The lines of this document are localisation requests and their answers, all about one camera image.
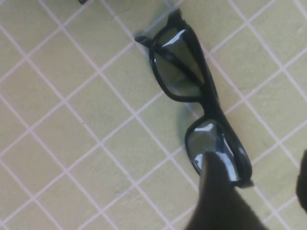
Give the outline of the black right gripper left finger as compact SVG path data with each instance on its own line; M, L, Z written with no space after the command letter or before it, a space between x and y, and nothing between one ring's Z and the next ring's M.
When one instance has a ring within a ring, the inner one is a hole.
M202 160L199 200L188 230L262 230L264 225L232 186L226 166L214 152Z

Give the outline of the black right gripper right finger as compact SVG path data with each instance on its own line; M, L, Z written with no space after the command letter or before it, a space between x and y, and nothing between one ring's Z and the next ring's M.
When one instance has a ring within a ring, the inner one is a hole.
M307 207L307 150L304 150L296 183L296 196L301 207Z

